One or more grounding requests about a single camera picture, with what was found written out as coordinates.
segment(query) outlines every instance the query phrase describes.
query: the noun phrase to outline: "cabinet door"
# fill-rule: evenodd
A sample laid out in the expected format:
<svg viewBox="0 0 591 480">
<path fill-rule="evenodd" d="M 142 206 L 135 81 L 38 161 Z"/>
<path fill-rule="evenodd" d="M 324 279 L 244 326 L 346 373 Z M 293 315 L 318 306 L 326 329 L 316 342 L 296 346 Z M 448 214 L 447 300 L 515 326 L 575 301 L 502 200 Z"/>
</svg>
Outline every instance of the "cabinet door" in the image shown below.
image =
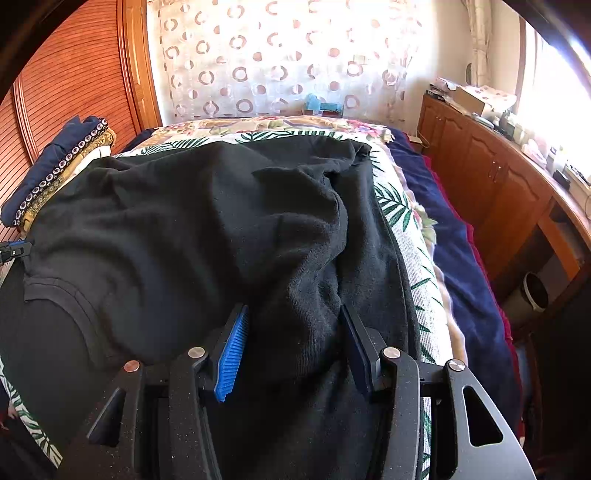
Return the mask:
<svg viewBox="0 0 591 480">
<path fill-rule="evenodd" d="M 437 100 L 425 95 L 423 107 L 418 120 L 417 135 L 423 141 L 428 142 L 428 147 L 423 149 L 423 154 L 434 158 L 437 155 L 437 146 L 441 137 L 441 109 L 444 105 Z"/>
<path fill-rule="evenodd" d="M 439 176 L 454 207 L 462 200 L 459 190 L 464 183 L 463 164 L 468 142 L 469 120 L 450 107 L 441 113 L 442 128 L 433 170 Z"/>
<path fill-rule="evenodd" d="M 517 254 L 550 201 L 550 189 L 535 167 L 505 146 L 501 170 L 493 177 L 495 197 L 475 242 L 491 280 Z"/>
<path fill-rule="evenodd" d="M 460 216 L 478 231 L 495 196 L 494 176 L 499 171 L 500 138 L 474 123 L 468 128 L 463 162 L 457 169 L 455 191 L 448 192 Z"/>
</svg>

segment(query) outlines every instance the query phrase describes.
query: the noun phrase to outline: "trash bin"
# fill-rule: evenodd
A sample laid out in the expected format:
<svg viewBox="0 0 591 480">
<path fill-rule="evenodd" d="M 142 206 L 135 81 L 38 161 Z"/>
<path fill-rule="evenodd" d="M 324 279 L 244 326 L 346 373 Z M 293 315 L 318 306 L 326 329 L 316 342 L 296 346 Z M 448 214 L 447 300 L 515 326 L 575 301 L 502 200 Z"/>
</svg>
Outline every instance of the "trash bin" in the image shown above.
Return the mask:
<svg viewBox="0 0 591 480">
<path fill-rule="evenodd" d="M 540 278 L 528 272 L 502 305 L 512 327 L 518 327 L 548 307 L 548 292 Z"/>
</svg>

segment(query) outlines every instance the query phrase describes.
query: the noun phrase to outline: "blue gripper pad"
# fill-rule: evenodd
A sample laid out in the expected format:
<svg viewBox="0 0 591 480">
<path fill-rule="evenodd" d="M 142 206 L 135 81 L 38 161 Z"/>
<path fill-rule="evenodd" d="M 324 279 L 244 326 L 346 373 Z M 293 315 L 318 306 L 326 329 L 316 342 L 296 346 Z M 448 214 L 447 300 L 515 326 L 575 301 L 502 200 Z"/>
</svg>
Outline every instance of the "blue gripper pad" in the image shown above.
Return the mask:
<svg viewBox="0 0 591 480">
<path fill-rule="evenodd" d="M 234 388 L 236 375 L 240 367 L 240 360 L 242 360 L 242 353 L 244 352 L 246 339 L 248 338 L 248 306 L 244 305 L 240 311 L 236 312 L 237 310 L 235 308 L 232 311 L 228 320 L 228 324 L 231 324 L 232 318 L 238 313 L 235 316 L 228 340 L 225 342 L 226 344 L 217 360 L 217 378 L 214 378 L 216 386 L 213 389 L 213 393 L 219 402 L 225 401 L 226 395 L 231 393 Z"/>
</svg>

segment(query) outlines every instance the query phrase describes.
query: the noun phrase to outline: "metal screw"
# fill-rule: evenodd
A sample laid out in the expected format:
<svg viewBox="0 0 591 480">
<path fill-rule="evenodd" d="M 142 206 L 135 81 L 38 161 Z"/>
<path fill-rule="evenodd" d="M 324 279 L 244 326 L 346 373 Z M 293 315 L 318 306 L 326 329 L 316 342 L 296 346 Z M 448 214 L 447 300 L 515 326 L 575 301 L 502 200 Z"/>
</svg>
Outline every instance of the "metal screw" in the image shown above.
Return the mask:
<svg viewBox="0 0 591 480">
<path fill-rule="evenodd" d="M 387 346 L 382 353 L 387 358 L 400 358 L 400 350 L 394 348 L 393 346 Z"/>
<path fill-rule="evenodd" d="M 130 360 L 125 364 L 123 370 L 125 370 L 129 374 L 137 372 L 139 370 L 139 362 L 137 360 Z"/>
<path fill-rule="evenodd" d="M 457 358 L 453 358 L 449 361 L 449 368 L 454 372 L 461 372 L 466 368 L 466 364 Z"/>
<path fill-rule="evenodd" d="M 189 356 L 191 358 L 201 358 L 203 355 L 205 355 L 205 348 L 201 346 L 194 346 L 189 350 Z"/>
</svg>

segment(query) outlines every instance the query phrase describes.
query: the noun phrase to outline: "blue object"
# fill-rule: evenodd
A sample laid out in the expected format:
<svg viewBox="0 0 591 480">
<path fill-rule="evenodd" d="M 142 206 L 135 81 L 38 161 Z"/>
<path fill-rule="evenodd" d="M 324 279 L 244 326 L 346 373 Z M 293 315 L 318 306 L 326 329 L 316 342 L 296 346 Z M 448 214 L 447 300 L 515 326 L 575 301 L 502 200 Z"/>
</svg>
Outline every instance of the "blue object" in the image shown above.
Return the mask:
<svg viewBox="0 0 591 480">
<path fill-rule="evenodd" d="M 306 97 L 306 110 L 312 110 L 314 114 L 320 113 L 322 111 L 328 112 L 336 112 L 339 115 L 343 115 L 343 105 L 342 103 L 324 103 L 321 102 L 320 99 L 314 95 L 313 93 L 309 93 Z"/>
<path fill-rule="evenodd" d="M 7 227 L 18 226 L 31 201 L 47 188 L 76 154 L 106 130 L 107 121 L 89 116 L 83 122 L 77 115 L 66 122 L 48 143 L 21 184 L 2 205 L 0 220 Z"/>
<path fill-rule="evenodd" d="M 216 385 L 213 389 L 217 401 L 225 401 L 226 395 L 231 393 L 234 388 L 248 338 L 248 324 L 248 307 L 244 305 L 236 317 L 228 341 L 217 361 L 217 378 L 214 379 Z"/>
<path fill-rule="evenodd" d="M 504 321 L 470 244 L 467 224 L 447 204 L 437 180 L 400 130 L 388 144 L 408 187 L 429 218 L 438 223 L 435 263 L 444 274 L 452 298 L 453 316 L 466 337 L 469 367 L 493 399 L 507 423 L 516 429 L 521 415 L 521 393 Z"/>
</svg>

